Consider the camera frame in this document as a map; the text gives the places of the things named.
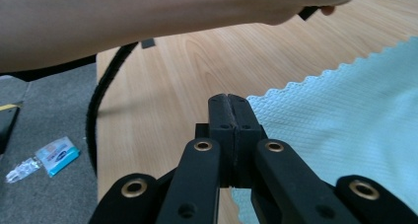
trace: small package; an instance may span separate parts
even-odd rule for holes
[[[22,162],[6,176],[6,183],[15,183],[34,173],[42,166],[50,177],[76,159],[80,150],[68,137],[55,140],[35,152],[35,156]]]
[[[35,152],[50,177],[55,176],[79,154],[80,150],[73,145],[68,137],[55,140]]]

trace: blue packaging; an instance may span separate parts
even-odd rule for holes
[[[80,150],[68,137],[63,137],[40,148],[35,155],[42,162],[49,176],[53,177],[78,158]]]

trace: human arm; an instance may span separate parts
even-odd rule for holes
[[[281,24],[347,0],[0,0],[0,73],[51,66],[148,37]]]

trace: yellow object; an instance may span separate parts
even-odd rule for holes
[[[8,105],[5,105],[5,106],[1,106],[0,111],[12,109],[12,108],[19,108],[20,106],[21,105],[8,104]]]

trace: clear plastic bag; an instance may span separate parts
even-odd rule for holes
[[[15,183],[28,175],[34,173],[42,167],[42,163],[37,158],[30,158],[18,165],[6,176],[6,183]]]

